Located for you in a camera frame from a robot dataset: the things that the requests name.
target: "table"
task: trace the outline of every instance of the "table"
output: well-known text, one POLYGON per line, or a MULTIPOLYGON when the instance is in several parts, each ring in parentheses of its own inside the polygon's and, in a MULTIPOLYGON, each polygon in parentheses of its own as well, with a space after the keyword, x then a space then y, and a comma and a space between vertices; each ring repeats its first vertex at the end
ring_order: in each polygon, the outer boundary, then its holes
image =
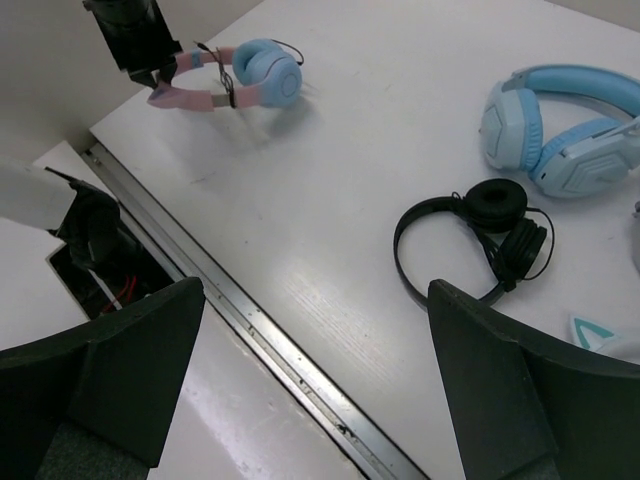
MULTIPOLYGON (((36 165, 108 191, 66 142, 43 155, 36 165)), ((20 240, 17 244, 3 242, 3 265, 21 264, 21 268, 11 269, 18 274, 11 277, 15 288, 0 289, 5 307, 0 346, 38 340, 83 323, 80 307, 44 260, 60 245, 59 240, 8 220, 0 220, 0 226, 3 239, 11 235, 11 239, 20 240), (41 245, 50 249, 43 251, 41 245), (24 291, 34 298, 25 302, 24 291), (14 304, 22 305, 15 314, 11 309, 14 304)), ((263 477, 360 478, 356 468, 207 303, 160 466, 149 472, 149 478, 263 477)))
MULTIPOLYGON (((162 111, 146 91, 92 132, 429 476, 463 478, 427 316, 393 265, 395 223, 417 201, 499 176, 478 135, 496 81, 562 62, 640 77, 629 61, 640 34, 540 0, 266 0, 209 45, 255 37, 305 53, 292 108, 162 111)), ((214 88, 215 75, 178 84, 214 88)), ((594 115, 545 102, 545 138, 594 115)), ((497 309, 563 339, 574 311, 636 323, 627 229, 637 180, 555 201, 515 178, 553 217, 557 250, 497 309)), ((435 278, 477 295, 492 286, 452 218, 417 225, 405 247, 424 289, 435 278)))

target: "wall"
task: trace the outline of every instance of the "wall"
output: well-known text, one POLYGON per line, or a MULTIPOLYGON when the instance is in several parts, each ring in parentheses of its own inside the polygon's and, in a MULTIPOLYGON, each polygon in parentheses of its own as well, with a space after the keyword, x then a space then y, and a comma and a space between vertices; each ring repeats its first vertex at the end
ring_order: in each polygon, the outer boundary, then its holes
MULTIPOLYGON (((260 1, 158 0, 183 48, 260 1)), ((139 89, 118 70, 81 0, 2 2, 0 61, 0 149, 25 161, 63 139, 87 147, 87 128, 139 89)))
POLYGON ((564 7, 640 31, 638 0, 550 0, 564 7))

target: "gray headphones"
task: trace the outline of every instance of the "gray headphones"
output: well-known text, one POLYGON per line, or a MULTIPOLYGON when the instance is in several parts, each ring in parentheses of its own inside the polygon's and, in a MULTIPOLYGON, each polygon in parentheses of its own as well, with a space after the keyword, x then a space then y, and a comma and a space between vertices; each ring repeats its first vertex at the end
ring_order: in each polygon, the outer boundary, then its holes
POLYGON ((523 170, 552 197, 591 195, 640 165, 640 82, 582 65, 541 65, 498 83, 482 117, 482 148, 499 169, 523 170), (634 119, 602 117, 575 126, 542 146, 536 93, 564 93, 600 100, 634 119))

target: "black ear cup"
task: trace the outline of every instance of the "black ear cup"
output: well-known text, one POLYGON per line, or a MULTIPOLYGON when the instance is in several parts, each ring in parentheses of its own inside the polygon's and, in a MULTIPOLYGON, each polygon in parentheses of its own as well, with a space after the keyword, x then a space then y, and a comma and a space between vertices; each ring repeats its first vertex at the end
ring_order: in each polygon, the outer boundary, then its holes
POLYGON ((503 273, 515 281, 523 280, 533 266, 546 238, 547 229, 537 226, 533 220, 523 218, 518 221, 499 248, 499 257, 504 262, 504 268, 508 270, 503 273))
POLYGON ((479 183, 463 199, 469 220, 486 233, 504 233, 515 228, 524 217, 527 201, 527 194, 519 184, 503 178, 479 183))

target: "headphones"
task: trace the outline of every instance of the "headphones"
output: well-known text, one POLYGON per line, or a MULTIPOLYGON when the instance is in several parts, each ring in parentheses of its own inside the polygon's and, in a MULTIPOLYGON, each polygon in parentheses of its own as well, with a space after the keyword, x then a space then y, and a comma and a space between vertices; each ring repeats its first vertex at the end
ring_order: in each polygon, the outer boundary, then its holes
POLYGON ((238 48, 223 47, 214 52, 198 43, 199 49, 176 55, 174 77, 216 62, 227 93, 212 95, 208 90, 185 90, 158 78, 158 87, 151 93, 147 103, 158 108, 182 108, 196 112, 212 112, 225 106, 289 106, 300 96, 300 66, 304 63, 304 57, 297 62, 279 43, 289 46, 276 40, 258 39, 238 48), (233 88, 233 80, 224 71, 224 65, 233 66, 233 73, 243 85, 242 88, 233 88))
POLYGON ((489 266, 498 284, 481 302, 493 305, 505 292, 516 288, 521 280, 538 278, 549 266, 555 246, 555 230, 549 216, 542 210, 527 206, 527 194, 517 183, 506 179, 492 179, 473 187, 464 198, 454 193, 436 197, 411 207, 396 225, 393 235, 393 258, 400 279, 413 299, 427 306, 427 297, 411 283, 402 268, 399 246, 402 234, 418 219, 438 212, 451 212, 462 219, 480 241, 489 266), (547 237, 547 229, 525 218, 526 212, 540 213, 551 226, 551 250, 542 269, 533 277, 526 277, 547 237), (498 245, 489 235, 507 233, 498 245))
POLYGON ((582 65, 541 65, 498 83, 482 117, 482 149, 496 168, 523 170, 552 197, 591 195, 640 165, 640 82, 582 65), (602 117, 577 125, 542 146, 536 93, 591 97, 634 117, 602 117))

